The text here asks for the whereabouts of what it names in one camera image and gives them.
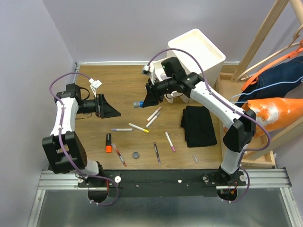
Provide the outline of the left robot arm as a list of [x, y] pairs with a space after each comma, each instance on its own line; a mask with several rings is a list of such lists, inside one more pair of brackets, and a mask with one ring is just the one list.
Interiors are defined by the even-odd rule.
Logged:
[[101, 186], [105, 178], [102, 165], [87, 158], [84, 146], [75, 132], [77, 114], [95, 114], [98, 118], [120, 117], [121, 113], [112, 107], [103, 94], [93, 99], [82, 99], [81, 87], [66, 85], [66, 90], [56, 94], [57, 115], [50, 136], [42, 139], [42, 146], [50, 169], [55, 174], [68, 174], [80, 170], [79, 174], [89, 177], [89, 182]]

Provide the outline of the white drawer cabinet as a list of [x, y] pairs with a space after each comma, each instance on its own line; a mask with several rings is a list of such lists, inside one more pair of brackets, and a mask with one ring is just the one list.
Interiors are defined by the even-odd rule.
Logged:
[[226, 56], [199, 29], [192, 29], [168, 42], [167, 57], [177, 57], [186, 73], [206, 76], [214, 87]]

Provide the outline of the yellow tip marker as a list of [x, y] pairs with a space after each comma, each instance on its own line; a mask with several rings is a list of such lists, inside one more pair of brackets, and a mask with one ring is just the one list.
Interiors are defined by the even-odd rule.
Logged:
[[139, 127], [139, 126], [137, 126], [137, 125], [134, 125], [134, 124], [132, 124], [132, 123], [128, 123], [128, 125], [129, 125], [130, 127], [133, 127], [133, 128], [135, 128], [135, 129], [137, 129], [137, 130], [143, 131], [143, 132], [145, 132], [145, 133], [149, 133], [149, 131], [148, 131], [147, 129], [144, 129], [144, 128]]

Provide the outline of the blue cap glue stick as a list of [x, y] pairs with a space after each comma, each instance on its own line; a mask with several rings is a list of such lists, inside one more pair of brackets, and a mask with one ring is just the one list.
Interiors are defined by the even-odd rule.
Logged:
[[142, 108], [143, 107], [143, 101], [138, 101], [133, 103], [134, 108]]

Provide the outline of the grey round cap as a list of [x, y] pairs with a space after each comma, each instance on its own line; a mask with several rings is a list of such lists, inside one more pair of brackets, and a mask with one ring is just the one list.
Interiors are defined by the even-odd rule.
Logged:
[[133, 158], [138, 159], [140, 157], [140, 154], [138, 152], [133, 153]]

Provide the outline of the translucent purple cup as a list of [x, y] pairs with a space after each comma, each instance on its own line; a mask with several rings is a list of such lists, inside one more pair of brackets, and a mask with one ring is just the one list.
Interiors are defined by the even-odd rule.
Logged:
[[160, 78], [161, 78], [162, 80], [168, 79], [168, 77], [166, 76], [165, 73], [162, 73], [162, 74], [160, 75]]

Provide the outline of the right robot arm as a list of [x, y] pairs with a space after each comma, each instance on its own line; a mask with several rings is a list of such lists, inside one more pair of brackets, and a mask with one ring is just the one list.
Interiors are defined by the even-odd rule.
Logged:
[[177, 91], [215, 114], [228, 129], [223, 137], [226, 152], [216, 177], [221, 184], [229, 185], [239, 171], [244, 149], [255, 135], [255, 113], [244, 111], [227, 101], [211, 87], [207, 87], [205, 79], [199, 74], [187, 74], [178, 58], [170, 57], [162, 61], [161, 66], [168, 79], [160, 82], [148, 79], [143, 107], [158, 105], [164, 95]]

